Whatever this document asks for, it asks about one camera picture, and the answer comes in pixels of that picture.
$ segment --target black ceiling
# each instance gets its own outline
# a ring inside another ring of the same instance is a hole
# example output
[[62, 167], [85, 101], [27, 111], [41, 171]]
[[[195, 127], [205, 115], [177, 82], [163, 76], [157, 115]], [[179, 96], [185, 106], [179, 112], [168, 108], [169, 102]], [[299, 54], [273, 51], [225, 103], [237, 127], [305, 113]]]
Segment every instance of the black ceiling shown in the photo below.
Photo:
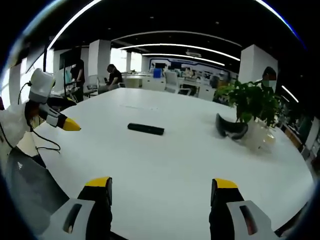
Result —
[[[52, 13], [27, 42], [48, 40], [79, 9], [90, 0], [66, 0]], [[113, 40], [126, 35], [149, 31], [190, 31], [226, 39], [241, 46], [209, 36], [186, 33], [154, 33], [122, 38], [128, 44], [173, 43], [193, 45], [230, 54], [240, 58], [241, 51], [256, 44], [279, 60], [279, 85], [285, 85], [300, 100], [307, 110], [313, 110], [310, 97], [318, 93], [316, 69], [312, 53], [317, 46], [313, 36], [316, 28], [316, 7], [312, 0], [294, 2], [291, 0], [268, 0], [272, 6], [296, 30], [303, 44], [271, 12], [254, 0], [102, 0], [81, 15], [60, 36], [55, 49], [88, 45], [94, 40]], [[181, 47], [144, 47], [152, 53], [173, 53], [185, 55]], [[238, 72], [239, 62], [231, 58], [200, 52], [205, 59], [224, 63], [227, 69]]]

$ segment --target man standing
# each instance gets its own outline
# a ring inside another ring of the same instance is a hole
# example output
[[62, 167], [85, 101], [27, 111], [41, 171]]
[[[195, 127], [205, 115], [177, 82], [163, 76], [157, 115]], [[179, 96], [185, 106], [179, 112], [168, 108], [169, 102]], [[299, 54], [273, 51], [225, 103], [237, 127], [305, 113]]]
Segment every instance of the man standing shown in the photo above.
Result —
[[84, 100], [84, 84], [85, 84], [85, 63], [79, 59], [75, 65], [71, 68], [71, 77], [75, 80], [78, 90], [74, 92], [74, 95], [78, 102]]
[[118, 88], [118, 83], [122, 83], [122, 74], [121, 72], [115, 67], [113, 64], [109, 64], [108, 67], [106, 68], [109, 75], [109, 81], [106, 81], [106, 86], [101, 86], [98, 89], [98, 94], [102, 94], [114, 89]]

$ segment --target potted plant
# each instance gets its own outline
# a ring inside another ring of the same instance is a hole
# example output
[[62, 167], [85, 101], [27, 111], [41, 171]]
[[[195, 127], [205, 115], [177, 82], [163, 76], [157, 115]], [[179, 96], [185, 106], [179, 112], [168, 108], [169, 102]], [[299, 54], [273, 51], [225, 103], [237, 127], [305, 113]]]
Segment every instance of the potted plant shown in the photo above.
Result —
[[236, 107], [236, 121], [248, 124], [246, 138], [251, 138], [251, 142], [260, 143], [268, 128], [275, 126], [280, 98], [262, 80], [247, 83], [237, 80], [219, 87], [216, 95], [227, 97], [229, 105]]

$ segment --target white table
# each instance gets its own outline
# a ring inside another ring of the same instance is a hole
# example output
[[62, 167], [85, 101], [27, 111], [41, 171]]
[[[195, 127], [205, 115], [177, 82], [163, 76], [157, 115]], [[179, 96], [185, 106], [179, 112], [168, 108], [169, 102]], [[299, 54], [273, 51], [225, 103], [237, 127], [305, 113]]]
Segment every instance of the white table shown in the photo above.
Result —
[[[168, 92], [119, 88], [64, 113], [81, 131], [41, 124], [36, 130], [61, 145], [39, 150], [69, 197], [86, 182], [113, 178], [111, 230], [130, 240], [209, 240], [213, 178], [234, 181], [276, 230], [309, 200], [314, 183], [302, 156], [278, 128], [272, 152], [253, 154], [216, 131], [216, 113], [235, 109]], [[129, 123], [165, 128], [164, 135], [127, 129]], [[39, 143], [37, 146], [50, 146]]]

